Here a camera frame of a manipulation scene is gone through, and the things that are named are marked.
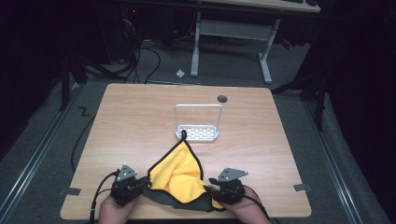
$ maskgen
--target black tape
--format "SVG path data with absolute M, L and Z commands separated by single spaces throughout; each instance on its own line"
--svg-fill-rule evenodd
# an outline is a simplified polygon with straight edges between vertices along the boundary
M 78 196 L 80 192 L 81 192 L 81 189 L 61 188 L 61 190 L 59 190 L 59 195 L 64 196 L 66 194 L 70 194 L 70 195 Z
M 307 191 L 311 190 L 312 187 L 308 184 L 299 184 L 299 185 L 294 185 L 294 189 L 296 191 L 305 190 L 305 192 L 307 192 Z

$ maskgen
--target small white object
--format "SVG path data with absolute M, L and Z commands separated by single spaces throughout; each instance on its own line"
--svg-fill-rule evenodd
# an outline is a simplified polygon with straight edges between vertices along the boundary
M 183 71 L 181 71 L 181 69 L 178 69 L 178 71 L 176 72 L 176 75 L 178 76 L 178 77 L 183 77 L 184 76 L 184 72 Z

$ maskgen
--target microfiber towel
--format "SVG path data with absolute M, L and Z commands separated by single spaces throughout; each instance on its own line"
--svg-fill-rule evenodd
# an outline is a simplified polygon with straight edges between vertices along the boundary
M 143 195 L 175 208 L 223 211 L 204 189 L 207 184 L 203 181 L 203 169 L 186 141 L 186 131 L 181 135 L 181 140 L 148 170 L 151 184 L 146 186 Z

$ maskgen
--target human hand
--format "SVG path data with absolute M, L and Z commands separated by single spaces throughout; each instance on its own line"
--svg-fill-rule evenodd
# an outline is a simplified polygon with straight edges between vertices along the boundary
M 257 194 L 249 187 L 245 187 L 245 195 L 260 201 Z M 241 202 L 235 204 L 220 203 L 224 208 L 230 210 L 235 216 L 246 224 L 271 224 L 260 207 L 253 201 L 243 198 Z
M 132 212 L 141 196 L 131 200 L 124 206 L 116 203 L 110 195 L 105 198 L 100 205 L 99 223 L 100 224 L 125 224 L 129 214 Z

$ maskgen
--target white desk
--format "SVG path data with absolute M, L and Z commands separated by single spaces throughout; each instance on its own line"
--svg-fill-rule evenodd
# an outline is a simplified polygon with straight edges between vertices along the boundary
M 318 6 L 311 7 L 306 2 L 292 3 L 281 0 L 202 0 L 202 2 L 232 4 L 245 7 L 265 7 L 278 10 L 292 10 L 300 12 L 320 12 Z M 265 47 L 259 54 L 259 62 L 262 66 L 262 75 L 266 84 L 271 84 L 271 74 L 267 64 L 267 57 L 274 42 L 280 19 L 276 19 L 273 25 L 254 25 L 227 21 L 201 20 L 201 13 L 197 13 L 195 43 L 192 53 L 191 76 L 198 76 L 199 69 L 199 41 L 200 35 L 218 35 L 265 41 Z

